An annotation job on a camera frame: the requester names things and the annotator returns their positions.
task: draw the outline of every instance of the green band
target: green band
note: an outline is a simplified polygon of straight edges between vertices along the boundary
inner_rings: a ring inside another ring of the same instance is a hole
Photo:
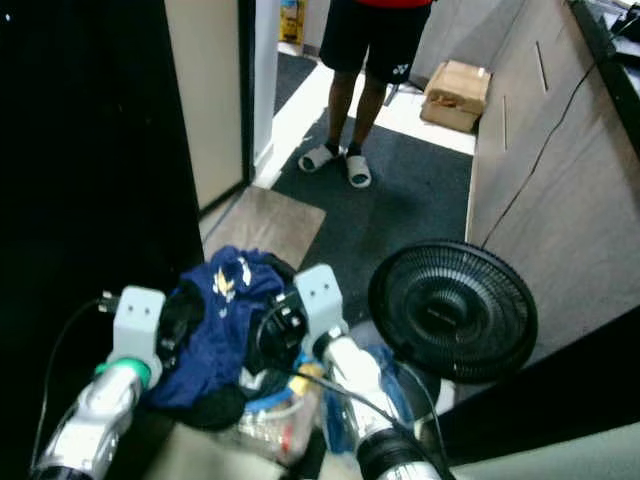
[[[136,360],[135,358],[119,358],[113,362],[105,362],[98,365],[95,369],[96,374],[101,374],[109,370],[111,367],[129,367],[136,375],[140,378],[142,382],[142,386],[146,388],[149,386],[149,382],[151,381],[151,369],[147,367],[144,362],[140,360]]]

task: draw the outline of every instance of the foot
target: foot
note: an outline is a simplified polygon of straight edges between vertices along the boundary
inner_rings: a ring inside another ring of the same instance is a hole
[[[336,159],[340,155],[340,147],[337,151],[332,151],[327,145],[321,145],[309,150],[298,160],[298,167],[306,173],[318,171],[331,160]]]
[[[355,188],[371,185],[371,171],[363,155],[347,155],[347,175],[349,183]]]

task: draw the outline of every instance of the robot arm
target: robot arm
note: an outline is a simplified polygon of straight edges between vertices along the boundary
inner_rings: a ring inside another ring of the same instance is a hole
[[[294,283],[307,318],[305,353],[325,365],[333,382],[397,418],[381,387],[377,362],[347,335],[342,294],[331,268],[318,265],[297,275]],[[440,480],[428,459],[382,415],[355,398],[343,397],[341,402],[364,480]]]
[[[348,336],[342,294],[331,268],[318,265],[302,272],[294,285],[307,319],[302,340],[305,353],[325,365],[333,382],[397,417],[393,402],[381,388],[378,364]],[[61,421],[31,478],[105,477],[140,396],[162,374],[156,345],[164,301],[158,291],[138,287],[123,291],[108,363]],[[364,480],[440,480],[428,459],[391,422],[355,398],[341,398],[341,402]]]
[[[128,430],[144,390],[160,379],[156,337],[165,296],[127,287],[113,323],[113,351],[99,376],[78,396],[60,422],[31,478],[102,480],[120,437]]]

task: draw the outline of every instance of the electric fan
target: electric fan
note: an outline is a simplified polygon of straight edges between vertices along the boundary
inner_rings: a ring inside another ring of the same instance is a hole
[[[375,272],[369,306],[395,354],[460,383],[520,368],[537,336],[533,297],[489,252],[453,241],[405,248]]]

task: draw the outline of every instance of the dark carpet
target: dark carpet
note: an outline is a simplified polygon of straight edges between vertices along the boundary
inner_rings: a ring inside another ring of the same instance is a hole
[[[316,68],[317,63],[305,57],[294,57],[286,53],[278,53],[278,77],[276,79],[276,105],[274,114],[278,113],[291,95]]]
[[[464,239],[472,157],[374,127],[364,148],[373,183],[356,190],[342,160],[311,175],[298,169],[298,157],[325,141],[326,116],[307,132],[274,190],[327,212],[302,268],[333,267],[345,320],[355,325],[369,318],[369,280],[386,257],[425,239]],[[352,128],[348,119],[345,138]]]

